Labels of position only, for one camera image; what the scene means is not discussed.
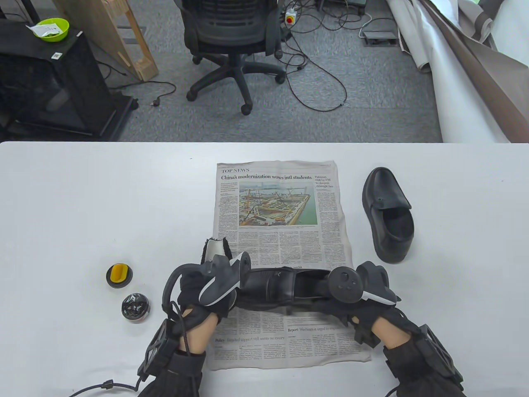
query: wooden frame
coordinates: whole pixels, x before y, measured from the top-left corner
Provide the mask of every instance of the wooden frame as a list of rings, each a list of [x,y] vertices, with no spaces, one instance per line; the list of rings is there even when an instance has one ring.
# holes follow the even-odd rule
[[[89,39],[140,80],[158,74],[151,51],[127,0],[53,0],[57,10],[72,26],[84,31]],[[136,36],[143,58],[134,62],[127,51],[115,19],[125,15]]]

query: wire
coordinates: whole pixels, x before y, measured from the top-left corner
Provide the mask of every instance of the wire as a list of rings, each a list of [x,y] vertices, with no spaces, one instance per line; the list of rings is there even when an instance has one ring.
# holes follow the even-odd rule
[[[29,23],[30,22],[30,21],[27,20],[27,18],[25,16],[22,16],[20,14],[15,13],[15,12],[3,12],[2,14],[4,14],[4,15],[16,15],[16,16],[22,18],[25,23]]]
[[[371,17],[371,19],[370,19],[369,21],[367,21],[364,25],[362,25],[362,27],[361,27],[360,30],[358,31],[358,37],[359,37],[360,39],[365,39],[365,38],[366,38],[366,35],[365,35],[365,34],[362,36],[362,30],[363,30],[363,28],[365,28],[367,25],[369,25],[371,22],[374,22],[374,21],[380,21],[380,20],[382,20],[382,19],[384,19],[384,20],[390,20],[390,21],[394,21],[394,22],[395,22],[395,19],[394,19],[394,18],[389,18],[389,17],[373,18],[371,15],[370,15],[370,17]]]
[[[115,71],[116,73],[119,73],[122,76],[128,76],[127,73],[119,71],[115,67],[113,67],[112,65],[106,64],[105,62],[97,61],[97,63],[100,64],[100,65],[105,65],[108,68],[108,74],[105,76],[105,80],[107,80],[110,77],[110,75],[112,74],[112,71]]]
[[[123,389],[129,389],[129,390],[132,390],[133,392],[137,392],[138,389],[140,388],[140,382],[141,382],[141,378],[138,378],[138,381],[136,382],[136,386],[131,386],[131,385],[126,385],[124,383],[114,383],[114,381],[112,379],[106,381],[106,382],[103,382],[102,384],[99,384],[99,385],[93,385],[93,386],[89,386],[89,387],[85,387],[84,389],[81,389],[77,392],[75,392],[74,394],[71,394],[70,396],[68,397],[75,397],[77,395],[80,395],[81,393],[84,393],[84,392],[87,392],[89,390],[93,390],[93,389],[112,389],[114,387],[121,387]]]
[[[22,9],[22,6],[20,5],[20,3],[17,0],[13,0],[13,1],[17,4],[17,6],[19,6],[19,10],[22,13],[22,15],[24,15],[25,21],[29,23],[30,22],[30,17],[24,12],[24,10]]]
[[[168,85],[170,85],[172,87],[171,91],[166,92],[165,94],[158,95],[156,97],[156,99],[151,102],[151,105],[154,106],[154,107],[160,106],[160,98],[162,98],[163,96],[166,96],[166,95],[174,94],[175,91],[176,91],[176,85],[174,85],[173,83],[170,83],[170,82],[159,82],[157,80],[148,80],[146,82],[135,82],[135,83],[130,83],[130,84],[124,84],[124,85],[120,85],[118,87],[109,87],[109,89],[124,89],[124,88],[132,87],[132,86],[136,86],[136,85],[147,84],[147,83],[168,84]]]
[[[171,305],[175,307],[178,317],[180,318],[180,322],[182,324],[182,336],[184,338],[184,345],[186,346],[186,353],[188,357],[191,357],[191,352],[189,351],[189,344],[187,342],[187,331],[186,325],[184,324],[184,316],[182,316],[182,312],[175,301],[171,301]],[[194,376],[191,377],[191,382],[193,384],[193,396],[198,397],[197,381]]]
[[[394,387],[393,389],[391,389],[391,390],[389,391],[388,394],[385,395],[385,397],[389,397],[389,396],[391,396],[393,393],[395,393],[395,392],[397,391],[397,389],[398,389],[398,386],[397,386],[397,387]]]
[[[345,104],[345,101],[347,101],[347,88],[345,87],[345,85],[340,81],[340,79],[338,79],[334,74],[332,74],[331,72],[329,72],[328,70],[324,69],[323,67],[321,67],[320,65],[318,65],[316,62],[314,62],[313,60],[310,59],[310,57],[305,53],[303,52],[303,50],[301,49],[301,46],[299,45],[298,41],[296,40],[295,36],[292,35],[292,39],[294,40],[294,42],[296,43],[297,45],[297,48],[292,48],[287,42],[285,42],[285,45],[290,48],[292,51],[296,51],[296,53],[291,53],[291,52],[284,52],[288,55],[290,55],[290,58],[288,59],[287,62],[284,62],[284,61],[281,61],[279,60],[279,62],[281,62],[282,64],[286,65],[286,80],[287,80],[287,83],[288,83],[288,88],[290,88],[290,92],[292,92],[292,95],[294,95],[294,98],[299,102],[301,103],[301,105],[303,105],[304,107],[310,109],[310,110],[314,110],[316,112],[321,112],[321,113],[328,113],[328,112],[332,112],[340,107],[342,107],[344,104]],[[293,63],[293,59],[295,59],[296,57],[301,57],[302,58],[302,62],[301,63],[297,63],[297,64],[294,64]],[[342,87],[343,91],[344,91],[344,99],[342,102],[340,102],[339,105],[331,108],[331,109],[318,109],[318,108],[315,108],[315,107],[312,107],[312,106],[309,106],[307,105],[305,102],[303,102],[297,95],[296,93],[294,92],[294,89],[292,88],[292,84],[290,82],[290,77],[289,75],[292,74],[292,73],[296,73],[298,71],[301,71],[303,70],[308,64],[312,64],[314,66],[316,66],[318,69],[320,69],[321,71],[325,72],[326,74],[328,74],[329,76],[331,76],[334,80],[336,80]],[[291,71],[288,71],[288,68],[289,67],[296,67],[295,70],[291,70]]]

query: small container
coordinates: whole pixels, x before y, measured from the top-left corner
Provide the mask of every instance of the small container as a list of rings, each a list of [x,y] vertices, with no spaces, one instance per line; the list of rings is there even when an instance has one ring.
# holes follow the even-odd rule
[[[67,20],[63,18],[48,18],[40,21],[37,25],[51,25],[52,23],[57,24],[57,26],[62,30],[62,33],[53,36],[39,37],[39,39],[48,41],[50,43],[56,43],[58,41],[64,40],[68,35],[68,30],[70,29],[70,23]]]
[[[132,280],[132,269],[124,263],[112,265],[106,272],[106,282],[112,288],[123,288]]]
[[[121,304],[121,314],[132,322],[141,322],[151,311],[149,300],[143,294],[135,292],[127,296]]]

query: shoe insole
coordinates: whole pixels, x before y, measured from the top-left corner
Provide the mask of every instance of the shoe insole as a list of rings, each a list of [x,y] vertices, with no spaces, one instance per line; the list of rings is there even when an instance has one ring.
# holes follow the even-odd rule
[[[412,215],[407,208],[391,208],[382,211],[384,224],[389,233],[397,238],[408,238],[413,234]]]

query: black leather loafer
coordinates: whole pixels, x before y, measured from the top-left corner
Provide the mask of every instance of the black leather loafer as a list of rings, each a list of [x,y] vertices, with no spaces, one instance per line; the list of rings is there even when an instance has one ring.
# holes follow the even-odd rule
[[[387,263],[401,262],[413,240],[412,206],[389,169],[371,171],[364,184],[362,204],[378,257]]]

